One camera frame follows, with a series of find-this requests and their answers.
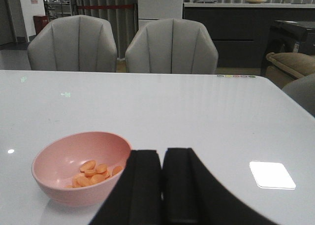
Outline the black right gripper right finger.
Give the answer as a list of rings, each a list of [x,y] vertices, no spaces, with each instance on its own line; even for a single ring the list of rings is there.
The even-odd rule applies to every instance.
[[[272,225],[234,196],[191,148],[167,149],[162,168],[167,225]]]

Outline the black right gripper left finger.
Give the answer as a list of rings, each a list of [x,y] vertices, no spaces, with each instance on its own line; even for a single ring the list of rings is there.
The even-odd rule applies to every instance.
[[[132,150],[91,225],[160,225],[161,166],[155,150]]]

